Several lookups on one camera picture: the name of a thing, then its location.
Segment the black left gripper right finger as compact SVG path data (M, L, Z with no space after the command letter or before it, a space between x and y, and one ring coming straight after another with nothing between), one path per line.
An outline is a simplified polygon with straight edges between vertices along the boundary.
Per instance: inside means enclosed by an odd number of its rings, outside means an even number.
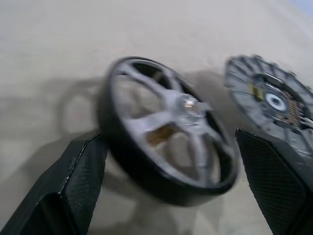
M281 139L237 129L249 187L273 235L313 235L313 160Z

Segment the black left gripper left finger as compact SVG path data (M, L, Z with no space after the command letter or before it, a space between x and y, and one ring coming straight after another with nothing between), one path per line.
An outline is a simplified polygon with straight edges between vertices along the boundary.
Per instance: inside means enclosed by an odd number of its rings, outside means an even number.
M29 190L0 235L86 235L108 148L100 133L71 140Z

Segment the grey ribbed motor housing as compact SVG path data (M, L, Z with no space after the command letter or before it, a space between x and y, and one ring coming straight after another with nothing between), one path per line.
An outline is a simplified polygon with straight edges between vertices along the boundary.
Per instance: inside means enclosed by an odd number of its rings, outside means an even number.
M295 73L259 55L239 55L228 59L224 84L251 125L313 159L313 90Z

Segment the black silver spoked rotor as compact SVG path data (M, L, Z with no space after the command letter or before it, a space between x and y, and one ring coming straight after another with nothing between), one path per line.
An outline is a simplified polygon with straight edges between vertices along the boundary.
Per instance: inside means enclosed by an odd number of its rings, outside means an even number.
M240 153L219 115L162 63L115 60L97 95L96 119L121 168L165 203L202 205L236 182Z

